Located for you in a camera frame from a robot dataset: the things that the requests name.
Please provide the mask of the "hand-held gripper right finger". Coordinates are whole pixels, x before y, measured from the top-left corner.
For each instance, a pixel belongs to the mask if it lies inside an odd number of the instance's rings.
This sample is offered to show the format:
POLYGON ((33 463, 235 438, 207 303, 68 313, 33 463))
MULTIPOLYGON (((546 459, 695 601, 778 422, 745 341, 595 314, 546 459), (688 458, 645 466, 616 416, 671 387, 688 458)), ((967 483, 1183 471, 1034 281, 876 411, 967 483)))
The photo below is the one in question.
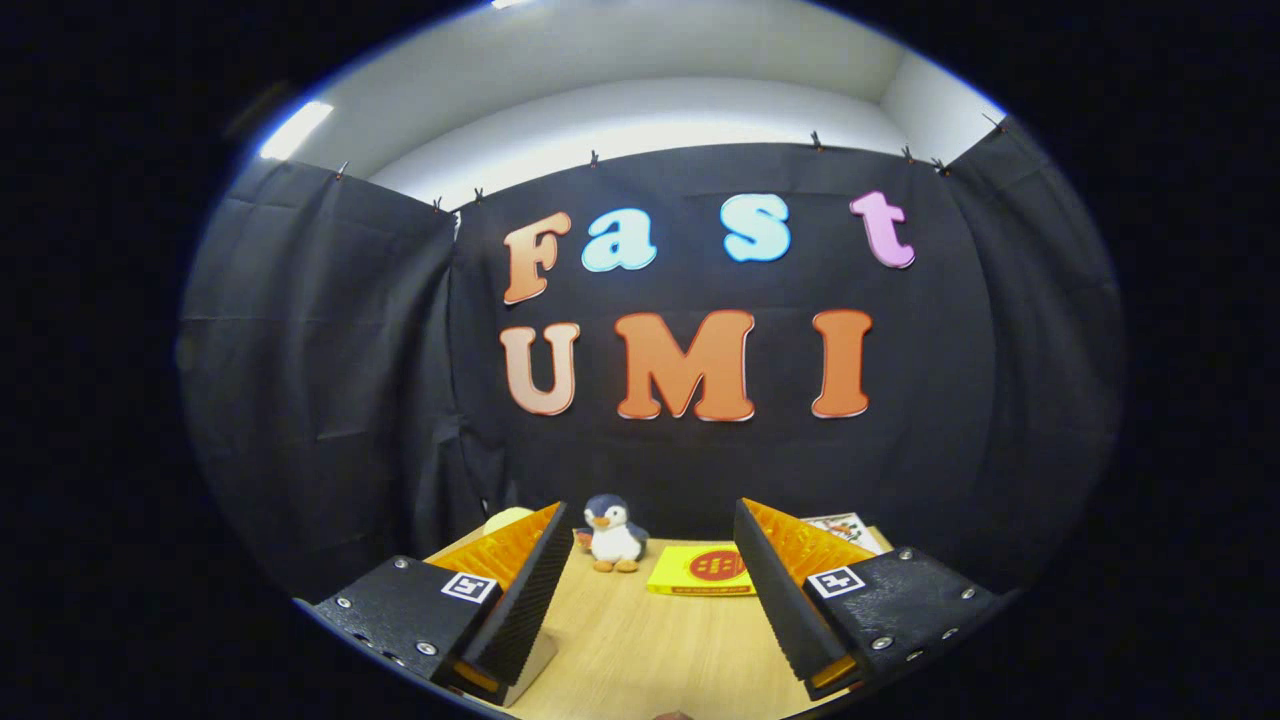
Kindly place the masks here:
POLYGON ((765 618, 810 700, 870 694, 933 662, 1006 607, 909 546, 872 553, 750 498, 733 542, 765 618))

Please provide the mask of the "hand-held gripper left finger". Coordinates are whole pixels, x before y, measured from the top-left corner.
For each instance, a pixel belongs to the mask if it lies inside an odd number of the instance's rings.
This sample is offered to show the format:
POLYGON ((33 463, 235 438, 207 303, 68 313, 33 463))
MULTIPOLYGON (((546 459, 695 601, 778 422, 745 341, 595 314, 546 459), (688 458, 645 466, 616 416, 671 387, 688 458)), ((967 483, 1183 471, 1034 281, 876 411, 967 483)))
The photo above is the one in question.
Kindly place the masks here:
POLYGON ((430 691, 504 701, 520 683, 573 542, 556 502, 435 560, 397 555, 312 618, 430 691))

